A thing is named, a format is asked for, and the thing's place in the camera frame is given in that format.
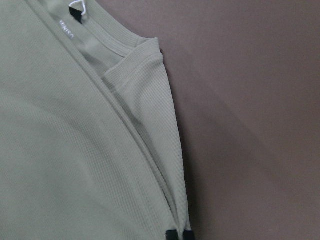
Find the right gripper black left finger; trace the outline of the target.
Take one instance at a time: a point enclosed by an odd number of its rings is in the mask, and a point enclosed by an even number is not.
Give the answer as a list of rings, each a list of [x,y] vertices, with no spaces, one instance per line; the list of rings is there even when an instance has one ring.
[[[178,231],[177,230],[167,230],[165,232],[166,240],[178,240]]]

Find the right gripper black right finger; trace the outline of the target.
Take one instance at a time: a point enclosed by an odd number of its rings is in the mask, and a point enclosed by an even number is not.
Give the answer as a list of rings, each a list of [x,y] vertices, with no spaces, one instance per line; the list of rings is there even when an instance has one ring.
[[[183,240],[195,240],[195,233],[193,230],[185,229],[182,234]]]

